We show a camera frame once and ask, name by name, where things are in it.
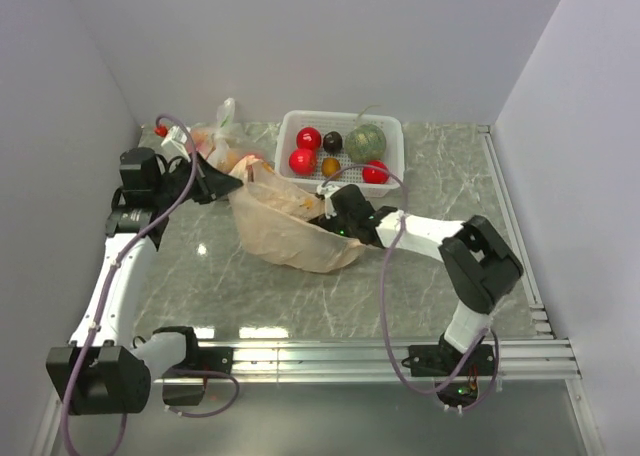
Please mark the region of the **dark brown fake fruit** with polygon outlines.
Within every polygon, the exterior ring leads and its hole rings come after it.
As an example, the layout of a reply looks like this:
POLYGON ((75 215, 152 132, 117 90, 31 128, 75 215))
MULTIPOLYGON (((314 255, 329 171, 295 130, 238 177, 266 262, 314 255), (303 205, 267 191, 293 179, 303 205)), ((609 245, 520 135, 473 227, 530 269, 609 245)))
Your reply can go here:
POLYGON ((343 149, 342 135, 337 131, 330 131, 323 137, 323 149, 328 154, 340 153, 343 149))

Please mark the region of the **red fake apple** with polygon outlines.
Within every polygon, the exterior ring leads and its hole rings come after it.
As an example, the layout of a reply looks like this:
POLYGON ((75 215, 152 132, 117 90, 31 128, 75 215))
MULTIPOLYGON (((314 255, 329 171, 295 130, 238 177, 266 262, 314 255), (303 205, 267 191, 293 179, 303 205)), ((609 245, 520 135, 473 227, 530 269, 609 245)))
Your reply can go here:
POLYGON ((296 135, 296 145, 300 149, 316 151, 322 146, 322 135, 314 127, 304 127, 296 135))
POLYGON ((316 152, 307 148, 297 148, 290 154, 288 164, 296 175, 310 176, 317 167, 316 152))
POLYGON ((380 160, 372 160, 362 169, 362 179, 367 184, 384 185, 389 180, 388 168, 380 160))

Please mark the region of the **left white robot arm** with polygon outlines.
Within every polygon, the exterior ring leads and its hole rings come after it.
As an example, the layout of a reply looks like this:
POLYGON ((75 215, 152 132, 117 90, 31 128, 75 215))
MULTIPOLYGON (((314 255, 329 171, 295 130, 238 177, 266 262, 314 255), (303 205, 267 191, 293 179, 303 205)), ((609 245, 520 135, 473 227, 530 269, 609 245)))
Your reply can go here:
POLYGON ((184 201, 214 202, 243 185, 202 158, 167 161, 147 147, 124 152, 119 172, 89 305, 68 343, 52 348, 46 360, 51 382, 73 416, 137 414, 156 379, 168 373, 189 378, 204 370, 193 328, 160 328, 135 346, 133 312, 169 211, 184 201))

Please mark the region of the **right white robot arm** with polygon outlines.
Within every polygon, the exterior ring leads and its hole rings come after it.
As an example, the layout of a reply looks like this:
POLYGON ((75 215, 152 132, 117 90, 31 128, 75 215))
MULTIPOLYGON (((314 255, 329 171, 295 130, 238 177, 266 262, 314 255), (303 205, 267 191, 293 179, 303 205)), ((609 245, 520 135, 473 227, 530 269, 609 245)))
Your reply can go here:
POLYGON ((471 347, 490 325, 500 300, 524 274, 519 258, 483 216, 444 221, 411 215, 391 206, 378 209, 355 184, 321 184, 316 195, 324 214, 312 223, 339 236, 381 249, 401 249, 441 262, 458 297, 440 351, 445 371, 462 375, 476 360, 471 347))

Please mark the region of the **beige plastic bag orange prints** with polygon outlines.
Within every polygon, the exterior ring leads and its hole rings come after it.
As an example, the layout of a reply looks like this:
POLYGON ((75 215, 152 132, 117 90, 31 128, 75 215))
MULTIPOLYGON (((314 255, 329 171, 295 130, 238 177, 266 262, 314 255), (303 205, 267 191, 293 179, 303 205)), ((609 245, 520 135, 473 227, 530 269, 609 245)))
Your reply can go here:
POLYGON ((356 261, 365 245, 331 233, 311 220, 324 214, 324 201, 249 155, 231 171, 243 186, 229 194, 244 250, 262 260, 312 273, 329 273, 356 261))

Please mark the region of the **green netted fake melon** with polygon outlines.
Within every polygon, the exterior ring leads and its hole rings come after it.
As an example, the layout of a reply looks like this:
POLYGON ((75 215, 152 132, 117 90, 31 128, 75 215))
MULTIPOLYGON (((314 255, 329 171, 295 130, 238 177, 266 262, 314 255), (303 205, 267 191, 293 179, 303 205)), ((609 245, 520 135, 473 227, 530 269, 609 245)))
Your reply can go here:
POLYGON ((344 151, 353 163, 368 163, 380 160, 387 147, 387 139, 383 129, 374 123, 363 121, 364 114, 374 108, 365 107, 355 119, 355 127, 344 138, 344 151))

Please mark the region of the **white perforated plastic basket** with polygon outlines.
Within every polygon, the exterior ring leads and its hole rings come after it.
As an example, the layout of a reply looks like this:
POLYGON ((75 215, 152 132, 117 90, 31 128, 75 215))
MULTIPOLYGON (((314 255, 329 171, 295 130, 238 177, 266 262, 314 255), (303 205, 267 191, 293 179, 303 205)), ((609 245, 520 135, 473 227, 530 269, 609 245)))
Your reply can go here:
POLYGON ((316 170, 310 175, 299 175, 289 165, 290 154, 297 148, 296 137, 300 130, 312 127, 322 136, 327 132, 337 131, 342 136, 348 134, 359 124, 374 124, 386 137, 386 151, 381 161, 387 168, 404 179, 405 148, 401 123, 393 117, 365 114, 357 121, 356 113, 325 112, 311 110, 292 110, 285 114, 280 126, 274 157, 275 172, 290 180, 307 192, 314 193, 317 186, 325 180, 321 172, 322 161, 329 157, 324 149, 317 151, 316 170))

